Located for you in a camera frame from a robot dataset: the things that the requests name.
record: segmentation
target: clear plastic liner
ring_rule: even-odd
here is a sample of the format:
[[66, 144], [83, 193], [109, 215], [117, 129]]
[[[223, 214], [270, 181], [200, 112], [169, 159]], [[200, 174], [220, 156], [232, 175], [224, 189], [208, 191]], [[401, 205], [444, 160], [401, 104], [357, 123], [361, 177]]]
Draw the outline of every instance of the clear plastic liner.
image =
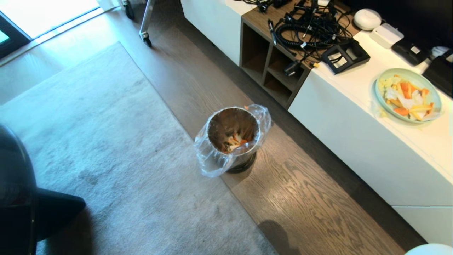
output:
[[[269, 110], [258, 104], [224, 108], [211, 115], [194, 143], [202, 174], [217, 177], [247, 161], [262, 146], [271, 121]], [[235, 134], [243, 143], [227, 152], [227, 141]]]

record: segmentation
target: gray rug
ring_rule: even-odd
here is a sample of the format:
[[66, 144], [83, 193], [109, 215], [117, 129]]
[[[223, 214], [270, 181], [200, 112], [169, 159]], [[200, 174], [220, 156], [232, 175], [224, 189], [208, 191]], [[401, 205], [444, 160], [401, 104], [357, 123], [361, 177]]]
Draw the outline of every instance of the gray rug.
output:
[[38, 254], [276, 254], [117, 43], [0, 107], [38, 186], [87, 208]]

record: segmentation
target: wooden shelf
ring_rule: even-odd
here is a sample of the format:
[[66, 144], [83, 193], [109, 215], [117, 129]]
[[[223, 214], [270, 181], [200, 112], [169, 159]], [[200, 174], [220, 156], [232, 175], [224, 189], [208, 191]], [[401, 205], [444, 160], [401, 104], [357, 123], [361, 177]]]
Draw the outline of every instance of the wooden shelf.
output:
[[286, 107], [289, 98], [291, 97], [291, 91], [289, 91], [280, 81], [278, 81], [273, 75], [267, 74], [264, 90], [269, 93], [279, 104]]
[[267, 71], [271, 73], [291, 92], [294, 92], [297, 89], [297, 82], [299, 81], [299, 78], [301, 76], [301, 71], [299, 70], [291, 76], [286, 76], [283, 73], [283, 69], [288, 66], [289, 63], [289, 59], [288, 61], [286, 61], [285, 59], [278, 59], [267, 68]]
[[266, 54], [260, 53], [254, 58], [243, 64], [242, 69], [258, 84], [261, 84], [261, 78], [264, 73], [266, 63]]

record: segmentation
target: plate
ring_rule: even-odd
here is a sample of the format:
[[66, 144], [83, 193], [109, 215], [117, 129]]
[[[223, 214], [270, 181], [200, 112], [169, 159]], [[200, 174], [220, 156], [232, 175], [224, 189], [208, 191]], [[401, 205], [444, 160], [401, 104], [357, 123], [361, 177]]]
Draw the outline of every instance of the plate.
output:
[[428, 95], [426, 95], [426, 102], [427, 103], [434, 102], [433, 112], [437, 113], [437, 117], [440, 116], [440, 111], [442, 109], [442, 102], [440, 101], [440, 97], [439, 97], [439, 94], [438, 94], [436, 88], [425, 77], [421, 76], [420, 74], [414, 73], [410, 70], [403, 69], [403, 68], [392, 68], [392, 69], [388, 69], [388, 70], [384, 71], [377, 78], [377, 80], [374, 84], [374, 90], [376, 93], [377, 101], [379, 102], [379, 104], [381, 104], [381, 106], [386, 111], [388, 111], [393, 116], [395, 116], [403, 121], [407, 121], [407, 122], [411, 122], [411, 123], [420, 124], [420, 123], [426, 123], [426, 122], [430, 122], [430, 121], [434, 120], [434, 118], [430, 119], [430, 120], [426, 120], [426, 121], [425, 120], [422, 120], [422, 121], [412, 120], [406, 116], [401, 116], [398, 113], [396, 113], [393, 109], [397, 108], [397, 107], [386, 104], [385, 99], [384, 99], [384, 90], [382, 89], [381, 86], [379, 86], [379, 81], [381, 79], [389, 79], [389, 78], [393, 77], [395, 74], [399, 75], [402, 79], [408, 80], [416, 87], [428, 89], [429, 93], [428, 93]]

